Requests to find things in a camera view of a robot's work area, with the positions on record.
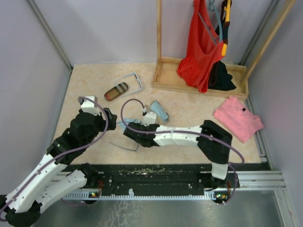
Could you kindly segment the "blue-grey sunglasses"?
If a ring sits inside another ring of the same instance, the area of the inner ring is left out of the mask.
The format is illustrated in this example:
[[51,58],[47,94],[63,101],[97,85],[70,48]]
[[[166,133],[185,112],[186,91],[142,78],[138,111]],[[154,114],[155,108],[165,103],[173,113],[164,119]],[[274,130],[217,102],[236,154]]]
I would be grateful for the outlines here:
[[123,135],[123,132],[126,129],[126,126],[123,124],[123,122],[118,121],[116,125],[116,129],[118,130],[117,139],[110,140],[109,143],[123,150],[137,151],[139,148],[139,144]]

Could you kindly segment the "plaid brown glasses case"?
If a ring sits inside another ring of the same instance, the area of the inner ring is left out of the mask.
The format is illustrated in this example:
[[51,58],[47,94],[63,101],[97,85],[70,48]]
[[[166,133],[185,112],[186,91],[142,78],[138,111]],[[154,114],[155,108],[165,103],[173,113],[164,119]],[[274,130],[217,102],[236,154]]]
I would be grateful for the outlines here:
[[105,94],[104,94],[104,98],[107,101],[113,101],[114,99],[120,97],[122,94],[124,94],[126,91],[128,91],[129,86],[127,83],[122,82],[119,83],[117,85],[115,85],[114,87],[112,87],[111,89],[109,89]]

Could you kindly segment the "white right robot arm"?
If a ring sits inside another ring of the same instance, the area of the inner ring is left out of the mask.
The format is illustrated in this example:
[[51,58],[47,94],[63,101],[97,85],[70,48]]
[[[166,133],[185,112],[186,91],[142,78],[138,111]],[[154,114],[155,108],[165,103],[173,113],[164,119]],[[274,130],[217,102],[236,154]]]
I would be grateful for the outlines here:
[[211,120],[193,127],[167,127],[160,124],[147,126],[131,122],[123,134],[143,147],[168,145],[199,148],[212,164],[212,183],[223,187],[228,182],[228,162],[232,135]]

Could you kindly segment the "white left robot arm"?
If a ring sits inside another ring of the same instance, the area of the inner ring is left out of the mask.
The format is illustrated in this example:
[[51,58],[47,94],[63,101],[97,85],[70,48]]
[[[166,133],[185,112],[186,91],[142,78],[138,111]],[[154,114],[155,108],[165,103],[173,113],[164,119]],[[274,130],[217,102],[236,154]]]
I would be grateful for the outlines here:
[[53,141],[33,172],[14,191],[0,197],[0,211],[6,213],[3,221],[14,227],[29,227],[68,193],[98,184],[98,171],[85,163],[48,187],[52,178],[82,155],[99,133],[116,129],[117,115],[108,108],[104,112],[106,118],[101,113],[79,111],[69,128]]

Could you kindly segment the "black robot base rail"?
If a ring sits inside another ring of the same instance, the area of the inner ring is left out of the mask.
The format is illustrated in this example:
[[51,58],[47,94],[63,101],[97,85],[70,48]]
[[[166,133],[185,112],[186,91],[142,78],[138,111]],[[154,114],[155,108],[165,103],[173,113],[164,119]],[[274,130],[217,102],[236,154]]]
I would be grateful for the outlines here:
[[230,189],[244,172],[268,171],[268,164],[236,165],[226,179],[215,179],[210,164],[93,165],[98,175],[83,189],[92,189],[102,196],[188,196],[203,195],[207,189]]

